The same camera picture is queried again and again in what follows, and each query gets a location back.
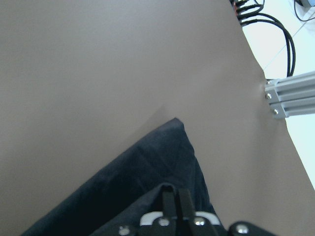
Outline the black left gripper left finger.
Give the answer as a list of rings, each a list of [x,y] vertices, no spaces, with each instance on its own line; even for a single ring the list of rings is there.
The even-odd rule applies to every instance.
[[[177,219],[175,194],[171,187],[162,188],[162,212],[164,217]]]

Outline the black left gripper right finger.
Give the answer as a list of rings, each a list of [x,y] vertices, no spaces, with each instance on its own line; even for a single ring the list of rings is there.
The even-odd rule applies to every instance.
[[[188,189],[179,189],[178,201],[181,218],[193,219],[195,217],[195,208],[192,202],[190,191]]]

